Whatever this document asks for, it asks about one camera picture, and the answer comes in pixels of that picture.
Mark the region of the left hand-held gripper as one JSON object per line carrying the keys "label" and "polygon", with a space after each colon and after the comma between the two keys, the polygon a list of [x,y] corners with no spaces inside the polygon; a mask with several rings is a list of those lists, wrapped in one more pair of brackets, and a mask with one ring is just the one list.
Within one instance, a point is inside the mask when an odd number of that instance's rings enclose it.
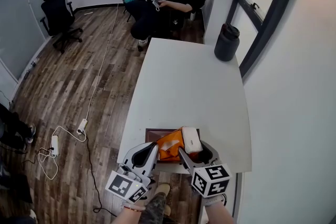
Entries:
{"label": "left hand-held gripper", "polygon": [[117,171],[112,171],[106,190],[135,204],[149,191],[150,177],[159,156],[156,142],[147,142],[130,149]]}

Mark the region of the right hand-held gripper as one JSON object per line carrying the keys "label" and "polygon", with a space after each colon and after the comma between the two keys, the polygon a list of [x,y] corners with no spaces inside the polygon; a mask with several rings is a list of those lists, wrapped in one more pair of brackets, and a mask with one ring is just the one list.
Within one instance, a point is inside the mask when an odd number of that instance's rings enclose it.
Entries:
{"label": "right hand-held gripper", "polygon": [[232,174],[226,163],[218,158],[218,152],[208,143],[201,141],[202,150],[194,162],[182,147],[178,154],[183,167],[192,176],[191,186],[202,197],[214,197],[226,191]]}

